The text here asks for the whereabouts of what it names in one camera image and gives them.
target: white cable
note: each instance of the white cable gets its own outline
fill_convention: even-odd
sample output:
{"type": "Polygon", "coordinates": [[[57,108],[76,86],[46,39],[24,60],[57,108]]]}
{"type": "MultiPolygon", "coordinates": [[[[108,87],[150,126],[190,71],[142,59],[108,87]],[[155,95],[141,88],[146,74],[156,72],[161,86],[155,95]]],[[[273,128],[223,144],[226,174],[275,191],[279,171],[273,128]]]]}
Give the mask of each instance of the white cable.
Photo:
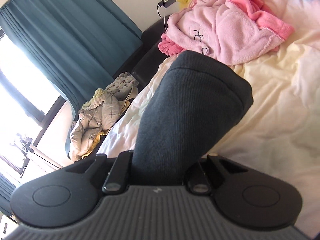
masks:
{"type": "Polygon", "coordinates": [[[163,0],[163,7],[164,7],[164,29],[167,31],[167,27],[165,26],[165,6],[164,6],[165,1],[163,0]]]}
{"type": "Polygon", "coordinates": [[[49,158],[47,155],[40,152],[33,144],[30,145],[30,148],[33,149],[33,152],[35,155],[38,155],[39,157],[41,157],[42,159],[44,159],[45,161],[47,161],[51,165],[56,166],[56,168],[58,168],[58,169],[63,168],[59,163],[55,162],[53,159],[49,158]]]}

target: puffer jacket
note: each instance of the puffer jacket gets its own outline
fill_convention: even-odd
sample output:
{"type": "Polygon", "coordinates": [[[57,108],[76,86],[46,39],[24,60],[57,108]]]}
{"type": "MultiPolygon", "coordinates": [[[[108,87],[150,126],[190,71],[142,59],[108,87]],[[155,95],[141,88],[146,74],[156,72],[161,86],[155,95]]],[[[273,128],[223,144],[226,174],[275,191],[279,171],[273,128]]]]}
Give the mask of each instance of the puffer jacket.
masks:
{"type": "Polygon", "coordinates": [[[121,113],[120,102],[114,94],[104,95],[104,101],[91,110],[80,110],[79,120],[73,128],[69,156],[73,161],[81,159],[92,146],[101,131],[109,130],[121,113]]]}

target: black headboard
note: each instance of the black headboard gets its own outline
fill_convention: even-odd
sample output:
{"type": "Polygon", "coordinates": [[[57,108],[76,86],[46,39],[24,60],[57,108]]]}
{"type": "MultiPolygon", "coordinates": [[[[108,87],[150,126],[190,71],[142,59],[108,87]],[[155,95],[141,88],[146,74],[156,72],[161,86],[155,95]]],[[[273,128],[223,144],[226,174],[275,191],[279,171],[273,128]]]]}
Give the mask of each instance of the black headboard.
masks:
{"type": "Polygon", "coordinates": [[[146,29],[141,36],[142,46],[119,68],[113,78],[118,77],[122,72],[129,72],[140,85],[145,87],[157,72],[159,65],[168,57],[158,49],[161,34],[164,32],[164,19],[146,29]]]}

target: ribbed rubber surface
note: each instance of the ribbed rubber surface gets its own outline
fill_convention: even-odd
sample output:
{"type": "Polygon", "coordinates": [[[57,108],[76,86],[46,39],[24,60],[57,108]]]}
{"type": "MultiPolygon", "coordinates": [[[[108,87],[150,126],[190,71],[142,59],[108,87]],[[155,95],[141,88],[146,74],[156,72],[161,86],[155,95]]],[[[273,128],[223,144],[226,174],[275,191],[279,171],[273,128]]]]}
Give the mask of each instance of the ribbed rubber surface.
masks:
{"type": "Polygon", "coordinates": [[[80,222],[57,229],[20,225],[6,240],[307,240],[294,227],[273,232],[238,227],[214,208],[207,197],[185,187],[131,186],[105,197],[80,222]]]}

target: black cable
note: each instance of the black cable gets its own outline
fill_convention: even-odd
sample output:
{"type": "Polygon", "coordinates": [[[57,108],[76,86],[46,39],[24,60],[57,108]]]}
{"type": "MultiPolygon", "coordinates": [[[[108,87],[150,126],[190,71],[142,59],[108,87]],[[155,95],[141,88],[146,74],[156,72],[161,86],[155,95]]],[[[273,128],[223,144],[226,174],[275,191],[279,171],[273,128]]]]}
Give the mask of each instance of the black cable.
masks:
{"type": "Polygon", "coordinates": [[[160,13],[159,13],[159,8],[160,8],[160,5],[157,6],[157,11],[158,11],[159,17],[162,19],[161,15],[160,15],[160,13]]]}

